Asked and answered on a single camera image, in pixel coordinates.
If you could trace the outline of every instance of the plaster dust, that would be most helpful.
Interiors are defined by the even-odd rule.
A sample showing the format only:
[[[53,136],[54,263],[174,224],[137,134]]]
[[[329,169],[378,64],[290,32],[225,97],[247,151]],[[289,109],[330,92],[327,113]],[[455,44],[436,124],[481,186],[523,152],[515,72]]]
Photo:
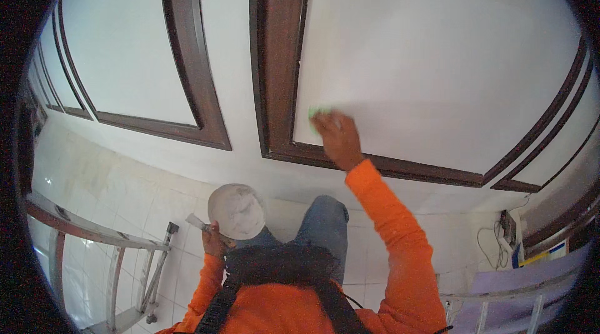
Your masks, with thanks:
[[[265,205],[250,186],[227,184],[208,199],[208,218],[217,221],[220,233],[231,239],[252,239],[265,226]]]

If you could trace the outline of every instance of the left hand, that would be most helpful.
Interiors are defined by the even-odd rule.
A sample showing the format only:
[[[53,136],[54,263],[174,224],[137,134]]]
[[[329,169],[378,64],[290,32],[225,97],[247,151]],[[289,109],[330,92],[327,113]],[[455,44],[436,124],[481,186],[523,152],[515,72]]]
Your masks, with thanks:
[[[211,224],[210,232],[202,232],[202,245],[204,253],[223,259],[225,255],[225,243],[219,233],[219,223],[217,221]]]

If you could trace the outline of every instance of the green sponge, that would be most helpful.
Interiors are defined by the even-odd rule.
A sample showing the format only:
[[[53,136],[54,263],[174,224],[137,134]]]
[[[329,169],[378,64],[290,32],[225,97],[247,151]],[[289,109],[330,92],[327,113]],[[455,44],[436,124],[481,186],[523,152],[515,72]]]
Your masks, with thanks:
[[[313,123],[310,121],[310,119],[317,112],[328,114],[328,113],[331,113],[331,108],[330,107],[321,107],[321,106],[309,106],[308,107],[308,124],[310,125],[311,132],[315,135],[319,135],[319,133],[314,128]]]

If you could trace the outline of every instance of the ladder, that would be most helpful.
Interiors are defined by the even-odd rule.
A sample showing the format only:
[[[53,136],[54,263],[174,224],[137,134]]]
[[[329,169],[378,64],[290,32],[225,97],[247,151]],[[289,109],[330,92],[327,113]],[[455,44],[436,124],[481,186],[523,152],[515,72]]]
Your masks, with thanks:
[[[162,243],[145,239],[111,228],[95,224],[81,218],[70,211],[56,205],[37,192],[29,193],[22,199],[22,206],[28,215],[52,228],[49,239],[49,284],[52,293],[62,310],[65,308],[63,294],[63,251],[65,236],[72,235],[86,240],[113,245],[115,249],[110,260],[109,279],[106,294],[106,320],[82,329],[82,333],[117,334],[129,329],[142,318],[146,323],[156,322],[154,309],[158,306],[156,295],[158,282],[163,269],[164,261],[170,250],[171,236],[179,230],[179,226],[169,222]],[[116,292],[121,273],[121,264],[126,248],[146,249],[146,259],[143,263],[140,277],[140,289],[137,292],[135,307],[131,307],[116,314]],[[161,251],[160,258],[152,278],[149,279],[150,267],[153,262],[154,252]]]
[[[440,294],[440,298],[442,300],[446,300],[446,324],[450,325],[454,320],[452,317],[454,303],[480,302],[481,310],[479,313],[479,319],[477,320],[475,333],[483,334],[485,333],[485,321],[487,319],[488,308],[491,302],[535,297],[531,319],[529,320],[529,327],[527,328],[527,334],[534,334],[537,332],[539,318],[544,308],[545,293],[551,290],[568,288],[573,282],[570,277],[576,276],[579,271],[580,267],[575,267],[574,269],[571,269],[568,272],[559,275],[558,277],[550,278],[546,281],[514,290],[480,294]]]

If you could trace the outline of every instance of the blue jeans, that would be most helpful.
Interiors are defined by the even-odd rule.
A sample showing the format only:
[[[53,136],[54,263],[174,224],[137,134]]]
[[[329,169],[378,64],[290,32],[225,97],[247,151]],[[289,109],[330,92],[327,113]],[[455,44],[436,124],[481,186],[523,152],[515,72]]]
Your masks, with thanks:
[[[340,262],[332,278],[339,284],[344,282],[346,251],[348,250],[348,210],[346,206],[331,196],[321,195],[314,199],[306,214],[296,238],[290,243],[325,247]],[[252,239],[236,240],[236,248],[281,245],[265,226]]]

